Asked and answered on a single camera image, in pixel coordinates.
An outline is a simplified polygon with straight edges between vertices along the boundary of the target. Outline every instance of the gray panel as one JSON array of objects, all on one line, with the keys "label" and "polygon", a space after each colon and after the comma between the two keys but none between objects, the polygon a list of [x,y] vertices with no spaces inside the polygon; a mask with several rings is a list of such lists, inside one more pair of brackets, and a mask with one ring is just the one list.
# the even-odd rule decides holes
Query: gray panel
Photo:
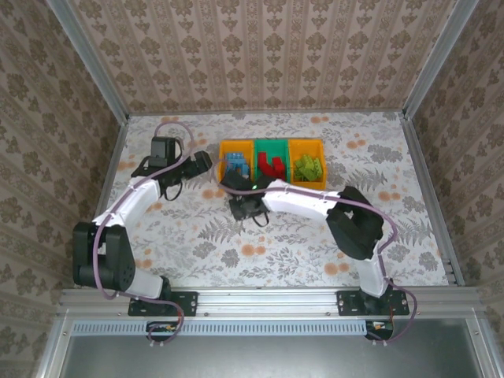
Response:
[{"label": "gray panel", "polygon": [[362,336],[74,337],[63,377],[482,377],[465,321],[417,321],[389,346]]}]

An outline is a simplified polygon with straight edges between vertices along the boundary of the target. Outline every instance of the metal bracket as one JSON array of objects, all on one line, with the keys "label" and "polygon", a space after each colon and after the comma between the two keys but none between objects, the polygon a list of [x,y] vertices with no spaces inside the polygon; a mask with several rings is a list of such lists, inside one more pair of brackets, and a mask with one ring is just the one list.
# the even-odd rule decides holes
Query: metal bracket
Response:
[{"label": "metal bracket", "polygon": [[393,290],[376,299],[377,306],[370,309],[359,290],[337,291],[338,312],[341,317],[409,315],[408,300],[403,291]]},{"label": "metal bracket", "polygon": [[[173,291],[170,301],[182,307],[185,317],[196,316],[196,309],[198,308],[197,291]],[[176,317],[177,311],[175,307],[170,305],[132,299],[129,302],[128,315],[130,317]]]}]

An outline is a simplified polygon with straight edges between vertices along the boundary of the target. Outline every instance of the red block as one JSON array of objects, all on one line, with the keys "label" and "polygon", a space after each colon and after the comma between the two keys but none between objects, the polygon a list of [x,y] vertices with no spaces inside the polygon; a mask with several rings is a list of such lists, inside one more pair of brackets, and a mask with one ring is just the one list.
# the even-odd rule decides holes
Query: red block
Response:
[{"label": "red block", "polygon": [[270,177],[276,177],[276,171],[275,169],[272,168],[271,165],[268,163],[259,163],[259,169],[261,170],[263,175],[270,176]]},{"label": "red block", "polygon": [[268,155],[266,152],[260,152],[258,155],[258,164],[260,165],[261,163],[268,164]]},{"label": "red block", "polygon": [[284,165],[282,163],[282,159],[278,156],[274,157],[273,159],[271,159],[271,162],[273,163],[273,165]]}]

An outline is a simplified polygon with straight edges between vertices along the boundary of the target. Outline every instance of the green block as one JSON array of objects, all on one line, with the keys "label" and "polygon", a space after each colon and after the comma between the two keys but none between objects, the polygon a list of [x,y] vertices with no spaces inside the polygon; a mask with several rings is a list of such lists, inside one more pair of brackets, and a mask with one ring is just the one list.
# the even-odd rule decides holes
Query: green block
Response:
[{"label": "green block", "polygon": [[322,177],[322,165],[318,157],[313,161],[313,164],[313,171],[317,175],[317,178],[320,179]]},{"label": "green block", "polygon": [[317,174],[307,167],[300,168],[299,171],[308,181],[315,181],[317,179]]},{"label": "green block", "polygon": [[301,161],[303,163],[304,168],[313,169],[313,159],[309,155],[302,155]]}]

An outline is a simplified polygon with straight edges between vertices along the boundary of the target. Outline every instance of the aluminum frame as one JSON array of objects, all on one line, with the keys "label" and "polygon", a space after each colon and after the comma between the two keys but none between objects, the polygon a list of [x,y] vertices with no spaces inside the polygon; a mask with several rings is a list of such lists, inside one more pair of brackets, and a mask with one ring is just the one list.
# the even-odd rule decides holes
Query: aluminum frame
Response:
[{"label": "aluminum frame", "polygon": [[425,207],[427,209],[428,218],[432,223],[435,240],[438,243],[439,251],[445,259],[444,267],[447,271],[448,280],[455,282],[459,286],[464,286],[465,281],[462,276],[460,265],[458,264],[457,255],[455,254],[454,246],[451,243],[448,228],[444,222],[443,213],[439,206],[438,198],[435,195],[434,185],[432,184],[431,176],[428,173],[427,163],[418,140],[417,133],[413,121],[410,117],[401,117],[401,125],[408,144],[409,155],[413,162],[413,167],[418,178],[418,184],[424,196]]},{"label": "aluminum frame", "polygon": [[413,117],[417,112],[477,4],[478,0],[464,0],[455,3],[448,21],[439,33],[439,38],[435,41],[435,45],[403,106],[408,117]]},{"label": "aluminum frame", "polygon": [[72,11],[71,5],[67,0],[48,0],[47,2],[79,54],[80,59],[82,59],[87,71],[91,74],[117,122],[120,126],[124,126],[128,122],[128,106],[117,92],[113,84],[113,77],[109,76],[100,62],[99,54],[87,39],[77,16]]},{"label": "aluminum frame", "polygon": [[[351,287],[322,288],[183,288],[197,291],[199,321],[366,320],[380,317],[340,317],[336,292]],[[485,377],[502,375],[502,361],[475,287],[409,287],[418,301],[418,319],[465,319]],[[61,374],[75,321],[167,321],[166,317],[129,317],[124,297],[105,300],[94,289],[62,293],[56,321],[43,355],[38,378]],[[413,308],[411,298],[409,307]]]}]

